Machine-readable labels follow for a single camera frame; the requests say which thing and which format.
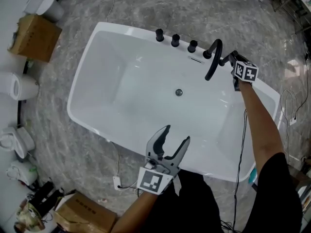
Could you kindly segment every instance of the toilet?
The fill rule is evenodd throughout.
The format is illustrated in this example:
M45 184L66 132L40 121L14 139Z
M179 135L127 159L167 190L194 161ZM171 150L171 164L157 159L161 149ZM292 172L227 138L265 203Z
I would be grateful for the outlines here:
M35 97L39 84L32 77L19 76L12 72L0 72L0 93L11 96L14 100L26 100Z
M24 127L15 130L13 127L2 130L0 134L0 151L15 151L24 159L27 152L35 149L35 143Z
M15 160L6 170L6 176L10 180L19 180L27 186L32 185L38 178L36 167L28 161L19 162Z
M56 0L43 0L36 14L43 16L50 22L57 22L62 18L64 9Z

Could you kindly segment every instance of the black shirt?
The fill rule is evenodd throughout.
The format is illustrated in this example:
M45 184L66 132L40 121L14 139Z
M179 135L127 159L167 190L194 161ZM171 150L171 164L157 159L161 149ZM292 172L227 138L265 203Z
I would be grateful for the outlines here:
M255 203L244 229L250 232L300 232L302 207L285 155L277 153L263 166Z

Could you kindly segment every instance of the white wire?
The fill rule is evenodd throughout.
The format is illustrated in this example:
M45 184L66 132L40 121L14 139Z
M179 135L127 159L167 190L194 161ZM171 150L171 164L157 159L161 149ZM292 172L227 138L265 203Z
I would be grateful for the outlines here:
M111 11L112 11L114 5L115 5L115 0L113 0L111 9L110 9L110 11L109 11L109 13L108 13L108 15L107 15L107 22L108 22L108 17L110 16L110 13L111 13Z
M113 142L110 142L112 144L112 146L114 147L114 149L117 151L118 153L118 160L117 160L117 174L116 176L119 175L119 170L120 170L120 153L119 150L117 149L117 147L115 146L115 144Z
M288 92L287 96L285 97L285 112L283 111L283 106L282 106L282 97L284 95L285 92ZM282 114L284 115L285 119L286 119L286 138L285 138L285 141L283 143L283 150L284 152L286 153L287 155L287 162L290 161L290 136L289 136L289 133L288 133L288 126L289 126L289 120L286 116L286 103L287 103L287 97L291 95L292 97L292 112L291 112L291 118L293 118L293 114L294 114L294 99L293 99L293 96L295 97L296 99L296 109L298 107L298 101L297 101L297 97L295 95L295 93L291 90L288 90L288 89L285 89L281 95L281 98L280 98L280 104L281 104L281 110L282 110ZM285 147L285 144L286 144L286 141L287 141L287 152L285 151L284 147Z

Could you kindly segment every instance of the electrical outlet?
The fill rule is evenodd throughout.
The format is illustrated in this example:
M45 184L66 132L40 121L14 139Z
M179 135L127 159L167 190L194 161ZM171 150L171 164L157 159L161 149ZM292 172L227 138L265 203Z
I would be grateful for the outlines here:
M291 120L290 120L290 125L293 125L294 123L297 122L297 118L296 117L293 117Z
M115 187L116 190L120 191L121 189L118 188L118 186L121 186L121 179L119 176L113 176L113 185Z

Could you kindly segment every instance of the gray marble floor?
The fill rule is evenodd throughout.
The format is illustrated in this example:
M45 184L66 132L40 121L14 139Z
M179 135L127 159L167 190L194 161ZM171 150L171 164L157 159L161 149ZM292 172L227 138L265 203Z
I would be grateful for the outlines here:
M233 50L260 67L259 77L277 92L292 90L298 105L307 94L302 35L294 34L292 20L271 0L60 0L65 9L58 22L63 29L49 64L36 62L29 74L40 83L37 98L22 105L22 123L35 140L33 152L40 177L51 177L66 190L73 188L102 203L119 215L136 199L131 189L115 191L112 176L117 173L118 153L124 185L137 179L144 158L72 122L66 106L71 83L86 43L99 21L132 25L148 30L161 27L165 34L179 33L181 39L195 39L208 48L217 38L224 42L223 56ZM286 115L297 108L287 97ZM288 127L279 109L276 124L290 163L300 166L309 150L310 99L299 110L297 123ZM220 208L221 218L233 219L235 184L206 177ZM249 217L256 193L247 181L238 192L237 229Z

